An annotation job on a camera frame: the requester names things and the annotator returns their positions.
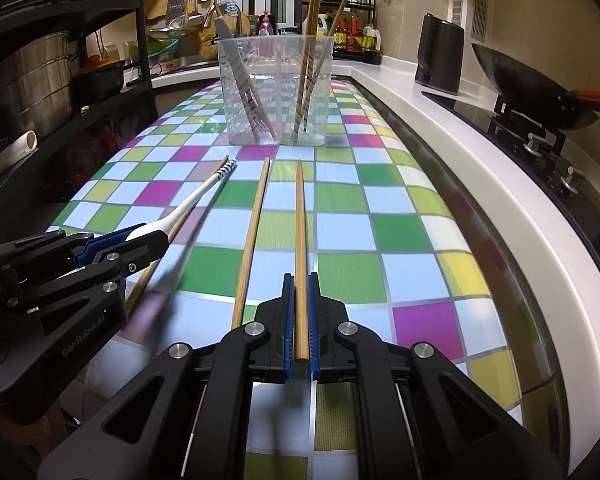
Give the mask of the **colourful checkered table cover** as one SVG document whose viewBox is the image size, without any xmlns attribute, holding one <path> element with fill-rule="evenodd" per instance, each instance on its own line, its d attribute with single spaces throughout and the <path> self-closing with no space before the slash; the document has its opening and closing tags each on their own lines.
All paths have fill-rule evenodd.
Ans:
<svg viewBox="0 0 600 480">
<path fill-rule="evenodd" d="M 428 341 L 521 418 L 512 347 L 478 255 L 415 155 L 345 81 L 328 95 L 319 148 L 230 143 L 227 102 L 203 88 L 85 178 L 54 227 L 97 235 L 171 212 L 223 157 L 237 162 L 185 221 L 128 326 L 72 383 L 62 407 L 87 422 L 174 342 L 218 342 L 276 297 L 286 274 L 316 273 L 326 296 L 381 339 Z"/>
</svg>

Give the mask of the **large steel pot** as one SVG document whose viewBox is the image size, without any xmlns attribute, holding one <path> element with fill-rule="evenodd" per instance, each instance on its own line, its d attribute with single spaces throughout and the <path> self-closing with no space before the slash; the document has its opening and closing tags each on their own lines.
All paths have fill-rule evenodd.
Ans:
<svg viewBox="0 0 600 480">
<path fill-rule="evenodd" d="M 38 38 L 0 64 L 0 131 L 9 139 L 33 130 L 44 138 L 71 115 L 68 34 Z"/>
</svg>

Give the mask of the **black storage shelf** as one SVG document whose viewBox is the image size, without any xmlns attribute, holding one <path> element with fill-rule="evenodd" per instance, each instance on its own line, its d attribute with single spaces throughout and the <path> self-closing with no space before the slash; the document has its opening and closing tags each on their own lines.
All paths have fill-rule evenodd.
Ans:
<svg viewBox="0 0 600 480">
<path fill-rule="evenodd" d="M 0 0 L 0 220 L 157 119 L 147 0 Z"/>
</svg>

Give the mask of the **bamboo chopstick two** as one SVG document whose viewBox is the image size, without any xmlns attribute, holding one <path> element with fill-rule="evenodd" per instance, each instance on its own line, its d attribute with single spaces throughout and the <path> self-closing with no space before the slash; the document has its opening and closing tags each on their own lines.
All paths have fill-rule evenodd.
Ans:
<svg viewBox="0 0 600 480">
<path fill-rule="evenodd" d="M 168 238 L 168 242 L 172 243 L 176 234 L 181 229 L 182 225 L 185 223 L 189 214 L 193 211 L 198 202 L 204 197 L 209 190 L 211 190 L 218 182 L 221 182 L 231 171 L 233 168 L 233 164 L 230 159 L 225 156 L 220 162 L 218 162 L 209 177 L 195 188 L 193 192 L 189 193 L 186 196 L 186 199 L 183 200 L 175 209 L 171 211 L 166 217 L 146 224 L 146 226 L 141 226 L 140 228 L 135 229 L 128 237 L 128 240 L 134 240 L 134 238 L 140 237 L 143 234 L 148 234 L 152 231 L 162 231 L 166 234 Z M 145 288 L 147 287 L 150 279 L 155 273 L 157 266 L 159 264 L 159 260 L 152 262 L 143 272 L 140 274 L 140 278 L 133 286 L 129 297 L 126 298 L 126 306 L 128 307 L 128 312 L 132 313 L 135 309 L 138 300 L 140 300 L 140 296 L 143 295 Z"/>
</svg>

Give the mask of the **bamboo chopstick three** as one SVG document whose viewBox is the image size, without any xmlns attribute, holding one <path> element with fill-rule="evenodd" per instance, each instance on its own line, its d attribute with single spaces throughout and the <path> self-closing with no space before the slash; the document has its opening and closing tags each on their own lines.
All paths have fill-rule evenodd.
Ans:
<svg viewBox="0 0 600 480">
<path fill-rule="evenodd" d="M 271 159 L 265 157 L 258 182 L 256 196 L 252 206 L 247 237 L 244 251 L 242 252 L 242 263 L 240 264 L 235 302 L 232 314 L 232 329 L 242 325 L 244 310 L 247 300 L 247 292 L 250 280 L 250 272 L 254 248 L 256 247 L 256 238 L 259 229 L 259 221 L 264 199 L 266 184 L 268 183 L 268 173 L 270 172 Z"/>
</svg>

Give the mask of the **bamboo chopstick four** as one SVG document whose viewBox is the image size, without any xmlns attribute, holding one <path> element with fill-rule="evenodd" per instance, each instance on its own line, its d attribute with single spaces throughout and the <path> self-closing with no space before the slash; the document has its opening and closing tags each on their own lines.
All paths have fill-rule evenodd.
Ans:
<svg viewBox="0 0 600 480">
<path fill-rule="evenodd" d="M 306 279 L 306 203 L 302 161 L 296 169 L 296 256 L 294 280 L 296 281 L 296 306 L 294 307 L 294 359 L 309 361 L 308 285 Z"/>
</svg>

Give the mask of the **red dish soap bottle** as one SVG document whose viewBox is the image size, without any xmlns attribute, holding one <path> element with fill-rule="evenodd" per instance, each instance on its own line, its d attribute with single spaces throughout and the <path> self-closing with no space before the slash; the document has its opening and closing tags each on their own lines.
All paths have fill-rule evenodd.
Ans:
<svg viewBox="0 0 600 480">
<path fill-rule="evenodd" d="M 259 16 L 258 35 L 259 36 L 274 36 L 275 35 L 275 22 L 270 17 L 270 14 L 268 14 L 268 12 L 266 12 L 266 11 L 264 11 Z"/>
</svg>

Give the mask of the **green dish basin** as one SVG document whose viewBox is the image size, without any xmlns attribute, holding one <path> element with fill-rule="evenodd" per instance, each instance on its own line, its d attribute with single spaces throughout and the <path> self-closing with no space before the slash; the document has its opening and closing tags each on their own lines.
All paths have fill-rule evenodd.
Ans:
<svg viewBox="0 0 600 480">
<path fill-rule="evenodd" d="M 150 58 L 167 53 L 173 53 L 178 50 L 180 40 L 175 38 L 155 39 L 147 38 L 147 53 Z"/>
</svg>

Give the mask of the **black electric kettle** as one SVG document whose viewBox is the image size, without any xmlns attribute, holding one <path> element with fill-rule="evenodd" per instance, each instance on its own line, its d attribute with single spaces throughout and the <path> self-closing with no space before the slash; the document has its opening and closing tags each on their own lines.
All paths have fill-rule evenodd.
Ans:
<svg viewBox="0 0 600 480">
<path fill-rule="evenodd" d="M 457 94 L 464 41 L 463 27 L 427 13 L 422 20 L 415 81 L 427 88 Z"/>
</svg>

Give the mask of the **black gas stove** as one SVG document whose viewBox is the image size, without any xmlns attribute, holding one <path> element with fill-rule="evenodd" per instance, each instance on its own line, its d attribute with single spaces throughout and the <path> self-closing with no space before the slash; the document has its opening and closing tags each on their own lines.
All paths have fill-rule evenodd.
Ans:
<svg viewBox="0 0 600 480">
<path fill-rule="evenodd" d="M 528 174 L 600 257 L 600 193 L 567 154 L 563 133 L 545 129 L 502 104 L 485 110 L 432 91 L 422 95 L 477 130 Z"/>
</svg>

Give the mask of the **black spice rack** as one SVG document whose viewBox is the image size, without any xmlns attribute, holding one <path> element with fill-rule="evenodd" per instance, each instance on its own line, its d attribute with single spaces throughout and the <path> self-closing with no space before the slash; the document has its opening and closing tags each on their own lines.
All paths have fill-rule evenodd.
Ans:
<svg viewBox="0 0 600 480">
<path fill-rule="evenodd" d="M 377 27 L 376 0 L 320 0 L 317 35 L 332 32 L 335 60 L 381 63 L 381 34 Z"/>
</svg>

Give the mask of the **white paper roll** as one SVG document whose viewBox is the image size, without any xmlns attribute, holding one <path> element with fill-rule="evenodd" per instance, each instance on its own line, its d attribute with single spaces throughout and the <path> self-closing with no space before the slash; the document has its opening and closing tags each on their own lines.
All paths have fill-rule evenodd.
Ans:
<svg viewBox="0 0 600 480">
<path fill-rule="evenodd" d="M 0 175 L 38 148 L 38 136 L 33 130 L 23 133 L 0 153 Z"/>
</svg>

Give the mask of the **clear plastic utensil holder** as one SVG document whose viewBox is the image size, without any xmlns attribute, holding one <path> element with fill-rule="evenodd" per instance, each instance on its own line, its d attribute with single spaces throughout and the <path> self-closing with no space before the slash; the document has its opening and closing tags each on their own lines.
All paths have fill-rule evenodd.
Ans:
<svg viewBox="0 0 600 480">
<path fill-rule="evenodd" d="M 253 84 L 272 122 L 276 139 L 262 133 L 260 144 L 320 146 L 325 143 L 328 122 L 328 102 L 332 82 L 332 54 L 325 61 L 311 99 L 306 130 L 300 127 L 298 143 L 291 143 L 294 130 L 304 36 L 252 36 L 242 47 L 242 58 L 247 64 Z M 316 36 L 313 68 L 325 44 L 332 44 L 327 36 Z"/>
</svg>

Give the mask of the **white striped ceramic spoon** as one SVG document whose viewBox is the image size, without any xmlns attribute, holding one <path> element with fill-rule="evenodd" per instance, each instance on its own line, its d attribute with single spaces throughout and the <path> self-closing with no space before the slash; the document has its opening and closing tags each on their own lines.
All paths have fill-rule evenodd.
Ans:
<svg viewBox="0 0 600 480">
<path fill-rule="evenodd" d="M 130 240 L 135 240 L 136 238 L 140 238 L 144 235 L 160 231 L 166 234 L 169 242 L 172 242 L 176 232 L 178 232 L 178 229 L 184 224 L 186 218 L 193 211 L 200 200 L 215 185 L 227 180 L 236 167 L 237 160 L 225 156 L 221 160 L 219 167 L 216 168 L 216 170 L 213 171 L 212 174 L 210 174 L 210 176 L 201 183 L 201 185 L 198 185 L 192 192 L 190 192 L 184 198 L 184 200 L 182 200 L 181 203 L 179 203 L 178 206 L 176 206 L 170 212 L 170 214 L 159 220 L 150 222 L 148 224 L 143 224 L 139 228 L 135 228 L 125 240 L 129 242 Z"/>
</svg>

